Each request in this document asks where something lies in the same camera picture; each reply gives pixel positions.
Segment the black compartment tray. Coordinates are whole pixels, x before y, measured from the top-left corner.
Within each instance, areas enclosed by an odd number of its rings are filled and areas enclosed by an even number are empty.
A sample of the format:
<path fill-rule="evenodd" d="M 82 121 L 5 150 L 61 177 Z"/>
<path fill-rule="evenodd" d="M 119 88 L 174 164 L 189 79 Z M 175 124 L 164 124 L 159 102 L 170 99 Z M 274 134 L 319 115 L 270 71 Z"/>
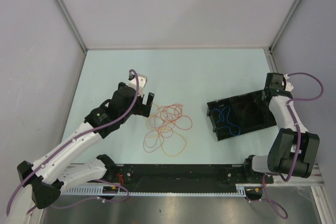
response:
<path fill-rule="evenodd" d="M 262 90 L 207 103 L 207 113 L 218 141 L 276 125 L 262 101 Z"/>

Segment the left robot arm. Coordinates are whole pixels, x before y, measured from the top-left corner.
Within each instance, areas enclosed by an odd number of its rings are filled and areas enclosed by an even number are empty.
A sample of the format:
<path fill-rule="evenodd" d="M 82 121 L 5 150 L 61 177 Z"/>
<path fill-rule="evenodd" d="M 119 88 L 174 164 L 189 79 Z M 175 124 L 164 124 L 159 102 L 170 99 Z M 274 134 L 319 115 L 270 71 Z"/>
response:
<path fill-rule="evenodd" d="M 31 198 L 38 209 L 52 205 L 67 189 L 96 179 L 112 181 L 117 174 L 115 162 L 106 154 L 73 168 L 68 166 L 91 146 L 118 130 L 132 115 L 148 117 L 154 94 L 143 103 L 145 76 L 120 82 L 111 99 L 93 109 L 68 139 L 33 163 L 17 166 L 22 186 L 32 186 Z"/>

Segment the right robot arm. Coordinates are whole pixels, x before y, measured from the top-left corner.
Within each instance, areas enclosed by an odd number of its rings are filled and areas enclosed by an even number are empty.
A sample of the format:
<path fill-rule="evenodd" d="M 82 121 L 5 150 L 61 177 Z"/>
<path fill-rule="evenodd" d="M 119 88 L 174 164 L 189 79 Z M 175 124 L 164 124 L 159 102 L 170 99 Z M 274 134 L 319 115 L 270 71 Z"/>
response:
<path fill-rule="evenodd" d="M 310 133 L 301 122 L 294 102 L 319 99 L 324 93 L 324 86 L 317 77 L 310 74 L 309 77 L 319 84 L 320 93 L 309 99 L 294 98 L 290 77 L 292 74 L 275 72 L 266 76 L 261 100 L 274 116 L 279 132 L 268 155 L 250 155 L 245 159 L 242 176 L 249 183 L 254 183 L 261 175 L 279 175 L 285 182 L 292 177 L 308 178 L 311 175 L 320 138 Z"/>

